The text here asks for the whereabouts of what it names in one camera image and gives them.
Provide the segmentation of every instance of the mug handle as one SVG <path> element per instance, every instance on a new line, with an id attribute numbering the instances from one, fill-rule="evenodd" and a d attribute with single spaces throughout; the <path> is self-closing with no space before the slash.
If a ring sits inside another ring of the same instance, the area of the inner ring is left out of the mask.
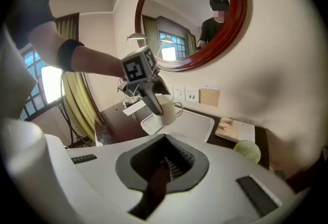
<path id="1" fill-rule="evenodd" d="M 183 104 L 181 102 L 173 102 L 173 104 L 181 105 L 181 110 L 176 113 L 176 117 L 181 116 L 183 112 Z"/>

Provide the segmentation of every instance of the curtain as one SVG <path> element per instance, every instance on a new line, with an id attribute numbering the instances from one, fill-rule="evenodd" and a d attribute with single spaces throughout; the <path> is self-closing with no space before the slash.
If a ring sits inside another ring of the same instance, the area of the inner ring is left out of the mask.
<path id="1" fill-rule="evenodd" d="M 188 56 L 196 52 L 196 37 L 187 30 Z"/>
<path id="2" fill-rule="evenodd" d="M 152 49 L 152 52 L 157 55 L 160 49 L 160 45 L 156 19 L 143 15 L 142 22 L 143 29 L 145 30 L 145 36 L 147 37 L 147 45 L 149 45 L 149 47 Z"/>
<path id="3" fill-rule="evenodd" d="M 79 13 L 56 19 L 59 33 L 65 39 L 78 40 Z M 95 141 L 94 121 L 96 111 L 89 98 L 81 73 L 65 72 L 63 75 L 65 91 L 64 105 L 77 130 Z"/>

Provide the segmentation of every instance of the electrical outlet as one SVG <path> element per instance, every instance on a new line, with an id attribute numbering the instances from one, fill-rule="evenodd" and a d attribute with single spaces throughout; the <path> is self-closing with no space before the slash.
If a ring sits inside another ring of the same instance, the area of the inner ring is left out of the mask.
<path id="1" fill-rule="evenodd" d="M 174 89 L 174 98 L 180 100 L 186 100 L 186 89 L 181 86 L 173 86 Z"/>
<path id="2" fill-rule="evenodd" d="M 166 86 L 168 87 L 168 89 L 169 89 L 169 91 L 170 91 L 170 94 L 171 94 L 171 96 L 173 96 L 173 95 L 174 95 L 173 86 L 171 86 L 171 85 L 166 85 Z"/>
<path id="3" fill-rule="evenodd" d="M 186 100 L 199 103 L 199 89 L 186 88 Z"/>

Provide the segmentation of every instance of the mug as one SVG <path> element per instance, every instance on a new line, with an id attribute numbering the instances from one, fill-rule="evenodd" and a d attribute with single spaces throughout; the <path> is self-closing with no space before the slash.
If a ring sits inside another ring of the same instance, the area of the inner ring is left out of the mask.
<path id="1" fill-rule="evenodd" d="M 183 105 L 181 102 L 173 101 L 173 96 L 159 95 L 156 98 L 163 110 L 163 115 L 153 114 L 154 120 L 159 126 L 168 126 L 172 124 L 178 116 L 182 115 Z M 177 113 L 174 104 L 181 105 L 181 110 Z"/>

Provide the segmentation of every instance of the black sleeve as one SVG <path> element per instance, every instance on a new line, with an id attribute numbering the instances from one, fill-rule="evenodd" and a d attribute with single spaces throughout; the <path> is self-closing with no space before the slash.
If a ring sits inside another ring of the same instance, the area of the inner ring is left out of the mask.
<path id="1" fill-rule="evenodd" d="M 6 25 L 17 47 L 21 48 L 28 43 L 30 31 L 53 20 L 49 0 L 15 0 Z"/>
<path id="2" fill-rule="evenodd" d="M 204 41 L 207 43 L 209 40 L 209 32 L 208 32 L 208 25 L 207 22 L 203 22 L 201 25 L 201 32 L 200 32 L 200 37 L 198 41 Z"/>

